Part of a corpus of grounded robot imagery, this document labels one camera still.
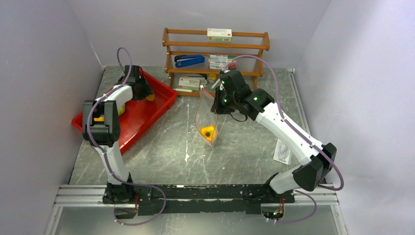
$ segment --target white wall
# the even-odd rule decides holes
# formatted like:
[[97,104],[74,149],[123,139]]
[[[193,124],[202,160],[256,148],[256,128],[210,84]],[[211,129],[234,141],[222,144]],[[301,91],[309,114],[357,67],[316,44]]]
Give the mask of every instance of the white wall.
[[415,234],[414,12],[333,0],[296,67],[312,134],[338,148],[351,235]]
[[165,27],[216,27],[268,31],[271,49],[264,58],[279,68],[295,67],[330,1],[69,0],[103,65],[117,64],[114,53],[122,45],[135,64],[164,66]]
[[101,65],[63,0],[0,4],[0,234],[43,234],[82,136],[70,124]]

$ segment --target blue stapler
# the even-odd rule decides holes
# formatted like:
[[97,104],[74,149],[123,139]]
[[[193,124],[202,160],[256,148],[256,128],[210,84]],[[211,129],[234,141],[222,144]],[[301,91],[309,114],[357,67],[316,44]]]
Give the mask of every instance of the blue stapler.
[[176,68],[181,68],[204,63],[205,57],[203,55],[177,55],[174,57],[174,62],[176,62]]

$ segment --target cardboard box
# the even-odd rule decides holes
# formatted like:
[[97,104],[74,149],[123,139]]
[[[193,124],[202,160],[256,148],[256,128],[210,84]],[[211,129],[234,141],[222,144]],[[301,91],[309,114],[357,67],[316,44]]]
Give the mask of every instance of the cardboard box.
[[207,40],[210,42],[225,42],[232,41],[232,30],[224,28],[208,28]]
[[179,80],[179,88],[180,89],[198,91],[199,90],[199,84],[200,84],[199,79],[180,77],[180,80]]

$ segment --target yellow object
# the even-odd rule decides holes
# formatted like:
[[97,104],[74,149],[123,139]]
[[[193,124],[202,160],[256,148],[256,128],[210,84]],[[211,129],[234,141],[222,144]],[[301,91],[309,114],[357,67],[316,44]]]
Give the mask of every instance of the yellow object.
[[214,73],[209,74],[209,76],[207,77],[207,81],[214,83],[216,81],[216,74]]
[[104,121],[104,116],[94,117],[93,120],[94,121]]
[[[125,112],[125,104],[123,104],[121,106],[121,108],[118,109],[118,116],[121,116],[124,112]],[[94,121],[104,121],[105,118],[104,118],[104,116],[100,116],[100,117],[94,117],[93,120]]]
[[149,101],[153,101],[154,100],[154,94],[148,95],[145,99],[149,100]]
[[121,114],[123,114],[125,112],[125,104],[123,104],[119,109],[118,109],[118,117],[121,116]]
[[206,126],[200,130],[200,134],[205,137],[206,140],[212,142],[216,139],[216,131],[214,126]]

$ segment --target red plastic tray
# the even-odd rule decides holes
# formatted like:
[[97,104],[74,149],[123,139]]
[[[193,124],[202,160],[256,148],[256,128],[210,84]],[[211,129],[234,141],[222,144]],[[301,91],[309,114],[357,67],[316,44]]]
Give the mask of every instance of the red plastic tray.
[[[119,149],[125,153],[176,101],[175,90],[144,72],[144,78],[154,93],[154,100],[130,100],[125,103],[125,112],[119,117],[121,136]],[[72,124],[82,132],[82,113]]]

